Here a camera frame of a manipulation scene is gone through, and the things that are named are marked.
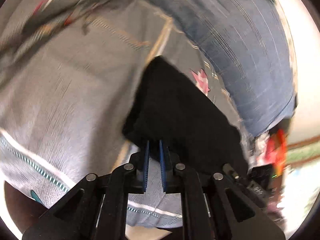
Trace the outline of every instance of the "folded black garment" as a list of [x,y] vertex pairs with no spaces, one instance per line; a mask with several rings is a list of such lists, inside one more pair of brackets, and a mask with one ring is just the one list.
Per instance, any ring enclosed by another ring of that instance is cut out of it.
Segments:
[[230,165],[246,176],[238,130],[184,74],[156,57],[146,68],[123,127],[124,136],[144,148],[162,139],[181,162],[198,172]]

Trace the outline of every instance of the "blue denim fabric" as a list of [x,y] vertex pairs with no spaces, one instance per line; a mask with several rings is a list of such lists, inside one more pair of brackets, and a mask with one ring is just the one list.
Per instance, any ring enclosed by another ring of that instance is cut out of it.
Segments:
[[289,49],[270,0],[149,0],[204,52],[257,136],[294,109]]

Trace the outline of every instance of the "pink star pattern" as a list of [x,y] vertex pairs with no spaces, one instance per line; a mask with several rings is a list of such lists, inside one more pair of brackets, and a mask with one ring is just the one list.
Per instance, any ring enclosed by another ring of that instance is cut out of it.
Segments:
[[192,71],[192,75],[195,78],[197,84],[197,88],[204,93],[206,96],[208,96],[208,92],[210,91],[210,88],[208,86],[208,77],[203,69],[196,74],[195,72]]

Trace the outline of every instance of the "black fabric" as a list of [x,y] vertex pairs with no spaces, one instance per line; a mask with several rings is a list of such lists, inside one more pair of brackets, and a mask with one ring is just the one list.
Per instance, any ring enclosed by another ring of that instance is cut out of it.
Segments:
[[238,130],[162,57],[146,68],[123,134],[140,148],[147,139],[164,140],[198,172],[221,171],[223,164],[230,163],[241,176],[247,174]]

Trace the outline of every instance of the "silver rivet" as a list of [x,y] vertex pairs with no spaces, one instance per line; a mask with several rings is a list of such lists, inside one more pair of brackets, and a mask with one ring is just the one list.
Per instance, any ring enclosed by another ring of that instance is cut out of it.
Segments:
[[94,181],[97,178],[97,175],[90,173],[87,176],[85,176],[85,178],[87,179],[87,181]]
[[178,163],[176,165],[176,169],[179,170],[179,171],[182,171],[186,168],[186,166],[183,164],[183,163]]
[[124,167],[124,169],[127,170],[127,171],[131,171],[131,170],[134,168],[134,166],[133,166],[132,163],[127,163],[127,164],[125,164],[123,167]]
[[219,172],[216,172],[213,177],[216,179],[216,180],[222,180],[223,179],[223,175]]

